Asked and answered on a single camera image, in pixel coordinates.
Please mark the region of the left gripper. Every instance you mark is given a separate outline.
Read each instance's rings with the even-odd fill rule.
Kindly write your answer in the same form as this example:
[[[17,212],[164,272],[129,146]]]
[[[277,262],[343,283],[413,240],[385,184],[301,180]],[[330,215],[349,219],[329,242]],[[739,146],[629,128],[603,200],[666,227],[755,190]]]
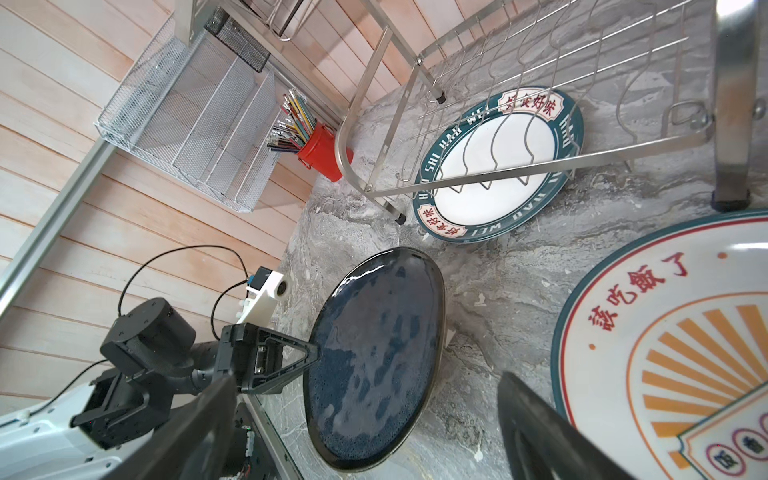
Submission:
[[[318,347],[275,330],[242,323],[223,328],[214,379],[232,376],[240,393],[281,393],[319,358]]]

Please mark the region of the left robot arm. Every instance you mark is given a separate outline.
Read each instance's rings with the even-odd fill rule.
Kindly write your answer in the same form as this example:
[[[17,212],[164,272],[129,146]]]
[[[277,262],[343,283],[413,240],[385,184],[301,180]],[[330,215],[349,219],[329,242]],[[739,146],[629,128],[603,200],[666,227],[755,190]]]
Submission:
[[[113,323],[100,347],[110,369],[1,423],[4,479],[100,479],[182,414],[180,395],[230,377],[238,394],[275,394],[318,359],[318,348],[251,323],[199,343],[161,298]]]

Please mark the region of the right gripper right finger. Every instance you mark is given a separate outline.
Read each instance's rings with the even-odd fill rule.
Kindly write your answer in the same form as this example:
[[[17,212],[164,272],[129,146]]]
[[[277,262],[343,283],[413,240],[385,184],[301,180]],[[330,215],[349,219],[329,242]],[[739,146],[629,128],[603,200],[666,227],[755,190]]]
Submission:
[[[514,479],[631,477],[511,372],[500,378],[497,405]]]

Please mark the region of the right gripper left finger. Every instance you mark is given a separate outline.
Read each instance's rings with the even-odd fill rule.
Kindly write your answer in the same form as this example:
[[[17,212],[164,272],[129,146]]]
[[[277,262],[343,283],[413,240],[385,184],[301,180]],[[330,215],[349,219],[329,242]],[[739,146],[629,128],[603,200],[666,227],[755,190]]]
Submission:
[[[234,431],[237,389],[224,376],[108,473],[107,479],[218,479]]]

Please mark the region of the steel dish rack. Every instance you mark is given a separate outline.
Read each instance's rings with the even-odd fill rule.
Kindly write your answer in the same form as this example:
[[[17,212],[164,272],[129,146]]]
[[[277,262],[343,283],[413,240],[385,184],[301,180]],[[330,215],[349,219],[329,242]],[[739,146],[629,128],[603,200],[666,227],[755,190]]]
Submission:
[[[299,156],[398,223],[467,243],[514,229],[568,172],[715,146],[714,206],[748,205],[763,1],[492,1],[415,51],[380,27],[340,126]]]

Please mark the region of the black oval plate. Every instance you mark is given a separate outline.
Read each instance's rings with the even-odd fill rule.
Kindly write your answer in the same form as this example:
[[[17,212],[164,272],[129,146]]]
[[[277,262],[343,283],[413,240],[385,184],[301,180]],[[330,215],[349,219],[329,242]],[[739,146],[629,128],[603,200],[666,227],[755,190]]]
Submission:
[[[338,283],[303,374],[307,431],[327,465],[365,471],[404,443],[432,395],[446,334],[444,278],[422,251],[379,252]]]

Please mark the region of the green rimmed white plate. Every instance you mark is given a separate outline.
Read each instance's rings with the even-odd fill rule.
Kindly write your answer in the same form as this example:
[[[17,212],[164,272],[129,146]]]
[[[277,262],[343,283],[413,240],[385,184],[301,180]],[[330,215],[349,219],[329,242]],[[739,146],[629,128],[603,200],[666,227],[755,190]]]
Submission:
[[[423,185],[575,157],[584,133],[581,110],[566,93],[513,88],[480,101],[449,125],[426,150],[415,181]],[[412,205],[430,235],[449,243],[478,243],[534,218],[566,182],[566,174],[551,172],[422,189]]]

